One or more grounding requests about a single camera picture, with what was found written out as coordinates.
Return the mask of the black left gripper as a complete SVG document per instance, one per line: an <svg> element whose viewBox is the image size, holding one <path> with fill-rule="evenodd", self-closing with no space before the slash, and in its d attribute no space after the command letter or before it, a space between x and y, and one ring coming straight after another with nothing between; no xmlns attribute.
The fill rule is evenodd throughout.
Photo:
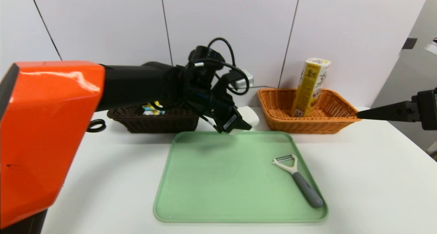
<svg viewBox="0 0 437 234"><path fill-rule="evenodd" d="M212 96L210 99L210 118L219 133L239 133L252 129L252 125L244 121L237 111L231 96Z"/></svg>

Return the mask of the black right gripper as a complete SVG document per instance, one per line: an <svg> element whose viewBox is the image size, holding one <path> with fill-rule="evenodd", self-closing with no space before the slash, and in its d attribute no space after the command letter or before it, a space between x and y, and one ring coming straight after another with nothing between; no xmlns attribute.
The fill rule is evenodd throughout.
<svg viewBox="0 0 437 234"><path fill-rule="evenodd" d="M421 122L423 130L437 129L437 90L426 90L410 101L371 108L356 113L359 119Z"/></svg>

